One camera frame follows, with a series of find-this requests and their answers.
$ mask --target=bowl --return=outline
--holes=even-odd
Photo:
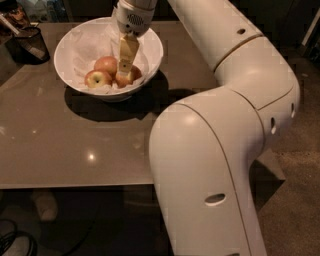
[[[157,34],[149,28],[138,38],[140,47],[133,62],[142,72],[140,79],[121,89],[115,83],[99,88],[87,87],[84,76],[93,69],[98,58],[111,55],[118,59],[118,39],[118,28],[111,17],[90,20],[72,28],[54,53],[57,74],[74,90],[103,101],[118,102],[130,98],[157,73],[163,58],[163,46]]]

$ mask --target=hole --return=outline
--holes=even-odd
[[[205,200],[207,206],[216,206],[224,201],[226,198],[225,194],[216,194],[212,196],[208,196]]]
[[[129,20],[129,22],[133,25],[136,25],[136,26],[141,26],[143,24],[143,19],[138,16],[138,15],[135,15],[135,14],[129,14],[127,16],[127,19]]]
[[[294,118],[296,115],[296,109],[294,103],[291,104],[291,118]]]
[[[239,35],[243,35],[245,32],[246,32],[246,30],[245,30],[244,28],[240,28],[240,29],[237,31],[237,33],[238,33]]]
[[[276,120],[272,117],[271,118],[271,133],[275,134],[276,131],[277,131]]]

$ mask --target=cable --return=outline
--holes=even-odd
[[[9,226],[11,226],[10,232],[7,232],[6,234],[2,235],[2,230],[5,228],[2,227],[0,230],[0,255],[3,255],[13,244],[14,240],[17,236],[17,224],[9,219],[0,219],[0,223],[9,223]]]
[[[100,208],[101,208],[101,205],[99,205],[99,207],[98,207],[98,209],[97,209],[97,211],[95,213],[94,219],[93,219],[91,225],[89,226],[87,232],[84,234],[83,238],[78,243],[76,243],[76,245],[73,246],[68,252],[62,254],[62,256],[69,256],[69,255],[73,254],[75,251],[77,251],[80,248],[80,246],[83,244],[83,242],[87,239],[87,237],[91,233],[91,231],[92,231],[92,229],[93,229],[93,227],[94,227],[94,225],[96,223],[96,219],[98,217],[98,214],[100,212]]]
[[[9,219],[0,219],[0,223],[8,222],[12,226],[12,231],[0,236],[0,255],[3,255],[12,246],[14,241],[19,237],[26,237],[29,242],[28,252],[25,256],[37,256],[38,245],[35,238],[24,231],[19,231],[17,224]]]

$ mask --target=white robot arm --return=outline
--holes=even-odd
[[[169,3],[221,85],[169,106],[151,132],[151,171],[174,253],[267,255],[249,168],[291,124],[299,84],[229,1]]]
[[[117,23],[120,30],[119,64],[121,75],[127,75],[139,49],[137,37],[150,27],[158,0],[119,0]]]

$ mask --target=red apple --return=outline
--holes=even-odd
[[[104,56],[95,62],[94,69],[104,70],[114,78],[118,69],[118,61],[113,56]]]
[[[84,78],[84,83],[89,88],[101,87],[105,84],[112,85],[112,77],[110,74],[103,70],[91,70]]]
[[[137,80],[140,77],[142,77],[140,69],[137,66],[132,65],[131,71],[128,75],[122,76],[119,73],[116,73],[115,81],[119,88],[124,88],[128,84],[132,84],[134,80]]]

